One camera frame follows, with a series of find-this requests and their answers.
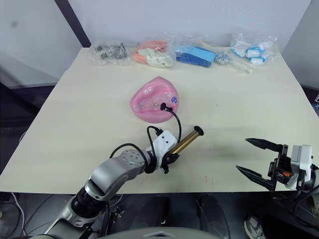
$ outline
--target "white table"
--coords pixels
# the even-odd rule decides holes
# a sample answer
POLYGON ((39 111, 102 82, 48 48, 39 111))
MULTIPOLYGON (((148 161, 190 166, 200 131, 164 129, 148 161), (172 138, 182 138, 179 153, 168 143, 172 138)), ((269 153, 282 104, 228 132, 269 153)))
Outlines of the white table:
MULTIPOLYGON (((120 193, 265 191, 235 165, 267 177, 277 154, 247 143, 248 137, 288 144, 289 155, 294 144, 311 144, 319 162, 319 118, 282 57, 245 75, 215 64, 97 67, 87 51, 81 49, 44 103, 0 176, 0 191, 74 194, 118 145, 149 147, 149 123, 134 115, 129 101, 158 75, 178 90, 182 137, 194 125, 205 135, 181 153, 169 174, 141 174, 120 193)), ((177 136, 174 118, 157 126, 177 136)))

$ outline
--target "white wall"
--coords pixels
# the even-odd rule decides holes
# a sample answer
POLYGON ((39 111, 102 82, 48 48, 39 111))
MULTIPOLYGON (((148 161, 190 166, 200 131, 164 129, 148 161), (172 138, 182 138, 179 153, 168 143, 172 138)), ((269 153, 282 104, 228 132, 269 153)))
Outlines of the white wall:
POLYGON ((19 84, 54 85, 80 48, 54 0, 0 1, 0 65, 19 84))
POLYGON ((91 42, 107 36, 143 40, 158 31, 210 34, 262 31, 284 49, 310 0, 69 0, 91 42))
POLYGON ((319 0, 312 0, 283 57, 300 84, 319 89, 319 0))

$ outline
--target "pink case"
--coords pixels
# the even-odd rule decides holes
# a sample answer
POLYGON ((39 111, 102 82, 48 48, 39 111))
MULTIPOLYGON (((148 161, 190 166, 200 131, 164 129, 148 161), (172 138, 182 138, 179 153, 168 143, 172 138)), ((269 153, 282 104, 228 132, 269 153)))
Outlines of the pink case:
POLYGON ((179 98, 175 87, 167 79, 157 76, 140 88, 131 99, 130 106, 135 115, 149 123, 162 123, 172 114, 160 110, 160 105, 166 103, 167 107, 176 112, 179 98))

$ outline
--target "sneaker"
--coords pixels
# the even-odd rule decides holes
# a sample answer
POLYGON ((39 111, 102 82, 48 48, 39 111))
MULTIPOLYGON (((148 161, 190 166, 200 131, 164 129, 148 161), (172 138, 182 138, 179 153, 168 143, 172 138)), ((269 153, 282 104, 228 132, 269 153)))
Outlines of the sneaker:
POLYGON ((266 239, 263 227, 256 217, 249 216, 248 219, 244 221, 244 228, 250 239, 266 239))

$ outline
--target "gold cylinder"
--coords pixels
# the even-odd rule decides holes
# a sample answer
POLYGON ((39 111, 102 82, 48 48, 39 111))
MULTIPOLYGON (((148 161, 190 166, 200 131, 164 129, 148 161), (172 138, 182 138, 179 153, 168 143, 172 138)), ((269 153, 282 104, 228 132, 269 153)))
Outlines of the gold cylinder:
POLYGON ((185 149, 190 143, 192 143, 200 134, 193 130, 188 136, 186 136, 181 142, 179 142, 174 148, 172 148, 169 153, 180 153, 185 149))

